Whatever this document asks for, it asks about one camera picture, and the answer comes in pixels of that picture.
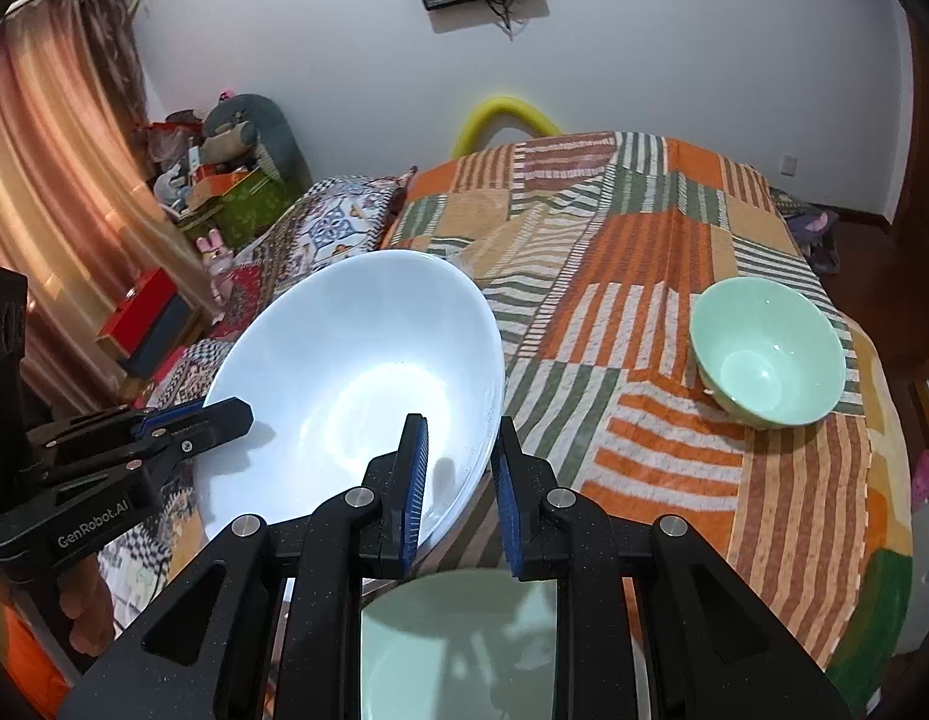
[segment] bed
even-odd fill
[[[386,194],[391,210],[407,183],[336,180],[368,209],[385,205],[371,194]],[[237,303],[218,338],[183,350],[149,405],[202,394],[242,327],[308,276],[295,230],[314,224],[322,192],[313,193],[242,252]],[[406,194],[390,223],[387,213],[368,222],[360,247],[388,225],[382,247],[430,252],[477,283],[501,330],[505,413],[525,451],[612,514],[689,519],[861,712],[911,581],[904,440],[874,346],[799,256],[767,181],[691,143],[602,132],[469,154],[417,175]],[[319,266],[358,253],[325,252]],[[838,332],[845,391],[819,424],[756,431],[703,389],[689,312],[707,286],[739,274],[793,287]],[[187,469],[166,493],[161,517],[103,556],[131,616],[202,545]],[[504,565],[492,502],[486,476],[418,574]]]

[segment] patterned blanket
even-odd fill
[[[761,175],[639,133],[501,146],[418,175],[386,245],[449,259],[489,300],[525,451],[612,514],[686,517],[863,707],[907,603],[904,442],[874,346],[831,305]],[[756,431],[703,390],[690,310],[739,274],[799,290],[838,332],[847,381],[822,422]],[[202,341],[185,370],[207,386],[229,348]],[[193,503],[178,511],[160,584],[202,545]],[[465,565],[504,565],[490,474],[416,571]]]

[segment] orange striped curtain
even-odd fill
[[[0,25],[0,265],[26,274],[26,381],[64,413],[114,403],[124,372],[101,328],[161,266],[209,305],[197,254],[165,218],[89,50],[79,0],[38,0]]]

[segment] wooden floor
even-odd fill
[[[929,354],[929,241],[921,230],[895,234],[852,220],[835,226],[841,271],[822,284],[839,311],[860,324],[879,351],[914,467],[929,436],[910,383]]]

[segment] wall socket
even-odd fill
[[[781,157],[781,175],[794,175],[798,172],[798,158],[791,154]]]

